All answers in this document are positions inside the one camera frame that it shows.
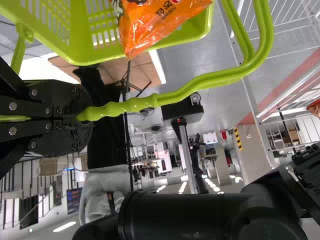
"basket handle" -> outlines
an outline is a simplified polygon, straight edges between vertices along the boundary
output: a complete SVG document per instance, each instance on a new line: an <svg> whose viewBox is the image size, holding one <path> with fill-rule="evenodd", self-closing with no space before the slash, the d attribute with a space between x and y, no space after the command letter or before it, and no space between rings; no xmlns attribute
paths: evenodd
<svg viewBox="0 0 320 240"><path fill-rule="evenodd" d="M138 112L148 107L174 104L198 90L227 86L255 71L266 60L274 42L274 26L268 0L253 0L260 34L260 44L256 53L233 0L222 0L222 5L243 54L241 66L202 74L173 92L153 93L141 98L132 97L125 102L109 102L101 107L89 106L76 117L77 120L97 121L106 116L116 117L125 112Z"/></svg>

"red stripe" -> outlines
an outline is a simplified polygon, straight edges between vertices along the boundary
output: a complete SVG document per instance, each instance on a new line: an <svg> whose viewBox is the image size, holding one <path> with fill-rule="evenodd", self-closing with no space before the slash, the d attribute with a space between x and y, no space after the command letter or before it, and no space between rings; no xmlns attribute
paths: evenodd
<svg viewBox="0 0 320 240"><path fill-rule="evenodd" d="M266 96L259 104L258 109L259 111L262 111L265 107L267 107L270 103L272 103L273 100L275 100L278 96L280 96L289 86L291 86L298 78L300 78L303 74L309 71L315 64L317 64L320 61L320 48L318 48L312 55L310 55L299 67L297 67L292 73L287 76L282 83L280 83L276 88L272 90L272 92ZM310 84L313 80L315 80L317 77L320 76L320 73L317 73L314 77L309 79L304 85L299 87L296 92L301 91L306 85ZM311 89L315 87L317 84L319 84L318 80L314 83L311 83L310 86L308 86L307 89ZM265 114L263 118L266 118L269 116L270 113ZM254 124L255 120L252 115L252 112L249 112L239 123L243 125L250 125Z"/></svg>

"plastic bag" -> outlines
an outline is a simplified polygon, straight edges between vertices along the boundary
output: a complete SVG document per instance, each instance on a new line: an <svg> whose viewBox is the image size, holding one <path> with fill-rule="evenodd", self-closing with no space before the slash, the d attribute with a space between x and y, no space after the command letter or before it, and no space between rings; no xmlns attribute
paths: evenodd
<svg viewBox="0 0 320 240"><path fill-rule="evenodd" d="M316 116L317 118L320 118L320 99L314 101L310 105L306 107L306 109L312 113L312 115Z"/></svg>
<svg viewBox="0 0 320 240"><path fill-rule="evenodd" d="M168 36L212 0L112 0L128 60Z"/></svg>

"bolt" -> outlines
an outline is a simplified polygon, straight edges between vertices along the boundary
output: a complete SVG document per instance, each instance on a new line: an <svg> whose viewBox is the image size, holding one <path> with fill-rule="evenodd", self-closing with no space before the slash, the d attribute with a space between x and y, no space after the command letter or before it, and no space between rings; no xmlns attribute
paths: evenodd
<svg viewBox="0 0 320 240"><path fill-rule="evenodd" d="M61 129L62 129L61 122L58 122L58 123L56 124L55 128L56 128L57 130L61 130Z"/></svg>
<svg viewBox="0 0 320 240"><path fill-rule="evenodd" d="M9 129L9 134L11 135L11 136L14 136L14 135L16 135L16 133L17 133L17 129L13 126L13 127L10 127L10 129Z"/></svg>
<svg viewBox="0 0 320 240"><path fill-rule="evenodd" d="M34 88L34 89L32 89L31 93L33 96L37 96L38 90Z"/></svg>
<svg viewBox="0 0 320 240"><path fill-rule="evenodd" d="M32 142L32 143L31 143L31 148L32 148L32 149L35 149L36 147L37 147L37 143L36 143L35 141Z"/></svg>
<svg viewBox="0 0 320 240"><path fill-rule="evenodd" d="M15 102L11 102L10 104L9 104L9 109L11 110L11 111L15 111L16 109L17 109L17 104L15 103Z"/></svg>
<svg viewBox="0 0 320 240"><path fill-rule="evenodd" d="M56 113L59 114L59 115L61 115L61 114L62 114L62 108L61 108L61 107L58 107L58 108L56 109Z"/></svg>

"lime green shopping basket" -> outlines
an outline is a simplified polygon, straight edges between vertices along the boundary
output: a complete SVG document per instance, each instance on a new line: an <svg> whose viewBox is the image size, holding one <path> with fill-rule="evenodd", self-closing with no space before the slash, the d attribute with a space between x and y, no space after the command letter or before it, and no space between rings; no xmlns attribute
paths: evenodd
<svg viewBox="0 0 320 240"><path fill-rule="evenodd" d="M253 0L260 33L260 45L256 53L233 0L220 1L243 53L241 66L200 75L173 92L153 93L125 102L109 102L102 107L88 107L77 119L97 121L104 116L115 117L124 112L138 112L147 107L177 103L198 90L230 85L252 73L265 61L274 41L268 0ZM149 50L204 37L211 29L213 9L212 4ZM32 42L34 38L74 65L91 65L124 56L119 44L115 13L109 0L2 0L0 14L14 22L19 33L11 62L16 73L22 64L25 41Z"/></svg>

